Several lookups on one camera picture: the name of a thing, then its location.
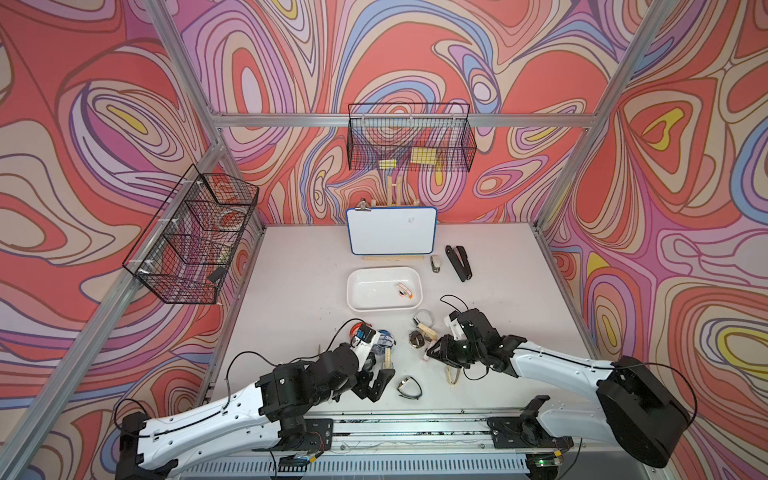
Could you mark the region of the large beige square watch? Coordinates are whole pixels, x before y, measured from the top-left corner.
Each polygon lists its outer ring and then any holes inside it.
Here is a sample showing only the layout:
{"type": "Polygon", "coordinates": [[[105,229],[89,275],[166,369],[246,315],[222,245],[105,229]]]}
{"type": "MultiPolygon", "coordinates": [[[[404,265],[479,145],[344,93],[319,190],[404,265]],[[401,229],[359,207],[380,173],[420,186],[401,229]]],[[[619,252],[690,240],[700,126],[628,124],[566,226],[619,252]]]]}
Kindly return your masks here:
{"type": "Polygon", "coordinates": [[[462,368],[461,367],[452,367],[452,366],[446,366],[445,367],[445,374],[446,374],[446,380],[451,385],[454,386],[458,383],[459,379],[462,375],[462,368]]]}

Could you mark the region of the cream strap watch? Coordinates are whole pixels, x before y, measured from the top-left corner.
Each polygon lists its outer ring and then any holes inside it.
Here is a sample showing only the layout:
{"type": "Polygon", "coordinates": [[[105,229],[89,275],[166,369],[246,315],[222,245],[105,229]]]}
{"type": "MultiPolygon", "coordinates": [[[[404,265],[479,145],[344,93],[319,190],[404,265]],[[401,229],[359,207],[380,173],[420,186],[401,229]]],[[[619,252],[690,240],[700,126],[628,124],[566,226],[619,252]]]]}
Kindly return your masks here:
{"type": "Polygon", "coordinates": [[[421,332],[427,343],[436,342],[438,340],[439,336],[437,332],[430,326],[423,323],[417,323],[416,327],[421,332]]]}

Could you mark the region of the orange white band watch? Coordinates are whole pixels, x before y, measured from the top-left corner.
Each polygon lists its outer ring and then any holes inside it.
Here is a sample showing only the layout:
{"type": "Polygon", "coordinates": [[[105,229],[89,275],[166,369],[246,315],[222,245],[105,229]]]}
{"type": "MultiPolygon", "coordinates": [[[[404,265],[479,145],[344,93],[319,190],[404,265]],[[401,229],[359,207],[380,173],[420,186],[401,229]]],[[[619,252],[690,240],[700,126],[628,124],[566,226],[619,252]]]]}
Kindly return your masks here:
{"type": "Polygon", "coordinates": [[[398,282],[395,285],[395,288],[400,297],[406,298],[408,300],[413,300],[415,298],[414,290],[410,285],[403,282],[398,282]]]}

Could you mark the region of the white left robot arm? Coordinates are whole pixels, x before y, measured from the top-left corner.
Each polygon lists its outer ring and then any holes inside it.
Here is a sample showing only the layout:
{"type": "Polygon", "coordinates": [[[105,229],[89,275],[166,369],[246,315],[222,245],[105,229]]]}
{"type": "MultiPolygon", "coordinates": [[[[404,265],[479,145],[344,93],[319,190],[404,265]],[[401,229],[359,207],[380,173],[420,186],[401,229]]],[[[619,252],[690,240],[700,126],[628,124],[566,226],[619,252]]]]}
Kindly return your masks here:
{"type": "Polygon", "coordinates": [[[376,402],[394,376],[392,349],[360,341],[277,365],[225,398],[184,414],[126,416],[120,427],[118,479],[169,479],[209,460],[246,450],[286,452],[304,467],[332,445],[330,419],[306,414],[348,391],[376,402]]]}

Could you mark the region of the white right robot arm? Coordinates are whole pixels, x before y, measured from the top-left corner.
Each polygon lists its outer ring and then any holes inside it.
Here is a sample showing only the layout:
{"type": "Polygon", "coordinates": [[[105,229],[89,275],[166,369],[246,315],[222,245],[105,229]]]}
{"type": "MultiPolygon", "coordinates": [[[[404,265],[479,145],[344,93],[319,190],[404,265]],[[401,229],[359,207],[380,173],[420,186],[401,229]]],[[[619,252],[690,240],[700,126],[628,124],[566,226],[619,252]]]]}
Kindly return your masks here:
{"type": "Polygon", "coordinates": [[[554,407],[537,414],[536,423],[551,437],[618,445],[635,460],[664,468],[693,423],[650,366],[634,357],[579,358],[501,335],[477,308],[451,313],[447,324],[449,333],[430,346],[429,358],[459,370],[480,363],[490,372],[541,381],[592,403],[589,410],[554,407]]]}

